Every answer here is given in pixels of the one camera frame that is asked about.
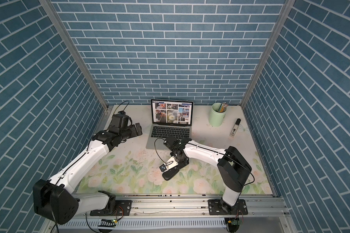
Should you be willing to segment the silver laptop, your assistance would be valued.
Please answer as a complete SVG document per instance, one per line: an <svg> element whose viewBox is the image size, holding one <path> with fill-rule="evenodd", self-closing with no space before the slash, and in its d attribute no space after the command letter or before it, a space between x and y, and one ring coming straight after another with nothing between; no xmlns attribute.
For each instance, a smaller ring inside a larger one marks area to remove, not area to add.
<svg viewBox="0 0 350 233"><path fill-rule="evenodd" d="M193 121L193 102L151 100L152 126L146 148L149 150L167 150L160 138L173 136L181 140L190 137Z"/></svg>

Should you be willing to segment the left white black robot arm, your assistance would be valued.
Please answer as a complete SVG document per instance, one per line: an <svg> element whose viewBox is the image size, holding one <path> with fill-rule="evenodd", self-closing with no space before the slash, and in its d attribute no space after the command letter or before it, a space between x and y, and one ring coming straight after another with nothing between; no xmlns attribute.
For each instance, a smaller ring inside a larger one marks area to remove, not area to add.
<svg viewBox="0 0 350 233"><path fill-rule="evenodd" d="M59 225L89 211L103 216L115 214L118 208L114 194L99 191L74 195L73 192L101 158L121 143L142 134L141 125L134 124L125 111L114 114L108 128L93 135L88 146L66 167L49 179L40 179L34 184L34 212Z"/></svg>

